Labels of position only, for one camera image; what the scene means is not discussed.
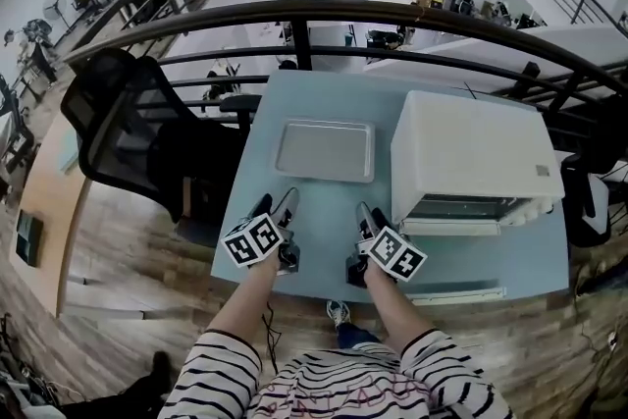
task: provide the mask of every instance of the striped shirt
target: striped shirt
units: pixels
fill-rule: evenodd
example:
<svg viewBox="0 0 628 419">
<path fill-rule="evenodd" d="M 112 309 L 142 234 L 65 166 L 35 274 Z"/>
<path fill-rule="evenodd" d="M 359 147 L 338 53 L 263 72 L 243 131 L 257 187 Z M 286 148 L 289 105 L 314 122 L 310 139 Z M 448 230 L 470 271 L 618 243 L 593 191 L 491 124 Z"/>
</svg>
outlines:
<svg viewBox="0 0 628 419">
<path fill-rule="evenodd" d="M 512 411 L 450 337 L 426 332 L 398 355 L 381 343 L 292 360 L 260 389 L 248 343 L 208 331 L 194 346 L 160 419 L 289 417 L 499 418 Z"/>
</svg>

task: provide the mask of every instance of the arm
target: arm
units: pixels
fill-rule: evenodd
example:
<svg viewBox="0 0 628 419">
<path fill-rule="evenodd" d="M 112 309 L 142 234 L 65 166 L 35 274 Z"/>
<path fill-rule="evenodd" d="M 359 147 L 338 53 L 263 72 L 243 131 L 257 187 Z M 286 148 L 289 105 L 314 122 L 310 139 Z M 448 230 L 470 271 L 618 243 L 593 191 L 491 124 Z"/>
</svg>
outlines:
<svg viewBox="0 0 628 419">
<path fill-rule="evenodd" d="M 409 343 L 434 328 L 419 316 L 391 277 L 371 259 L 364 282 L 389 333 L 389 344 L 397 353 L 401 354 Z"/>
<path fill-rule="evenodd" d="M 279 270 L 278 253 L 255 264 L 189 353 L 159 418 L 243 417 L 262 363 L 250 345 Z"/>
<path fill-rule="evenodd" d="M 277 278 L 280 262 L 278 252 L 252 266 L 242 282 L 207 330 L 227 332 L 252 343 L 266 311 L 268 297 Z"/>
<path fill-rule="evenodd" d="M 369 259 L 364 281 L 389 333 L 389 344 L 401 355 L 401 372 L 429 390 L 436 407 L 479 417 L 514 415 L 493 385 L 480 375 L 471 357 L 451 337 L 421 318 L 393 280 Z"/>
</svg>

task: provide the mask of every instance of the light blue table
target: light blue table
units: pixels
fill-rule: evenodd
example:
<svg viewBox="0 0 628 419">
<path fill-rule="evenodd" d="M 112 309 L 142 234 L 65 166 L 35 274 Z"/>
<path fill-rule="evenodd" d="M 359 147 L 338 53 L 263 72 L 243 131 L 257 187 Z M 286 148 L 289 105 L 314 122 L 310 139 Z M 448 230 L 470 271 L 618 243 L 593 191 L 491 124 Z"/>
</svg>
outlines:
<svg viewBox="0 0 628 419">
<path fill-rule="evenodd" d="M 270 77 L 237 170 L 221 236 L 245 217 L 265 192 L 278 202 L 290 187 L 298 187 L 300 205 L 290 229 L 301 249 L 300 268 L 298 274 L 278 278 L 275 291 L 371 301 L 366 290 L 345 282 L 344 261 L 359 238 L 356 205 L 363 200 L 390 215 L 390 145 L 405 95 L 412 89 L 473 99 L 466 89 L 361 75 L 278 71 Z M 488 95 L 477 97 L 504 102 Z M 375 180 L 335 183 L 278 175 L 274 156 L 286 118 L 374 124 Z M 567 240 L 560 205 L 531 224 L 502 230 L 501 236 L 413 240 L 429 258 L 412 283 L 402 285 L 408 293 L 505 288 L 505 298 L 519 298 L 568 287 Z M 219 245 L 212 276 L 240 282 L 245 274 Z"/>
</svg>

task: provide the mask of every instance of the shoe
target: shoe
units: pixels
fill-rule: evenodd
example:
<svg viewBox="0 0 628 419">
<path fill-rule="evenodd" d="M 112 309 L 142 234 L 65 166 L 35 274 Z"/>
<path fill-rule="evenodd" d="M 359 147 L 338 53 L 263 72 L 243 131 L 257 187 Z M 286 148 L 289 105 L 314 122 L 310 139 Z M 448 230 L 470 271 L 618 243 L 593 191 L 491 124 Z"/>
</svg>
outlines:
<svg viewBox="0 0 628 419">
<path fill-rule="evenodd" d="M 164 351 L 157 351 L 153 355 L 153 368 L 150 375 L 155 378 L 159 394 L 164 394 L 170 391 L 172 382 L 170 380 L 170 374 L 172 372 L 172 364 L 170 363 L 170 356 Z"/>
<path fill-rule="evenodd" d="M 327 315 L 332 318 L 336 327 L 342 323 L 351 322 L 351 312 L 348 306 L 340 300 L 327 301 Z"/>
</svg>

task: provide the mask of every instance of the sneaker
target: sneaker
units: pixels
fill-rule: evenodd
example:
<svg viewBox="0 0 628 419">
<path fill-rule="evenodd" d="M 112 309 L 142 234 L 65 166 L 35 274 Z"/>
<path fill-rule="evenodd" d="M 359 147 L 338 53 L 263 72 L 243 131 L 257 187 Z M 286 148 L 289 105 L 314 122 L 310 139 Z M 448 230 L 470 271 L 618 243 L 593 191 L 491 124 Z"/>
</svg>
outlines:
<svg viewBox="0 0 628 419">
<path fill-rule="evenodd" d="M 327 315 L 332 318 L 336 327 L 351 321 L 351 312 L 348 306 L 340 300 L 327 301 Z"/>
</svg>

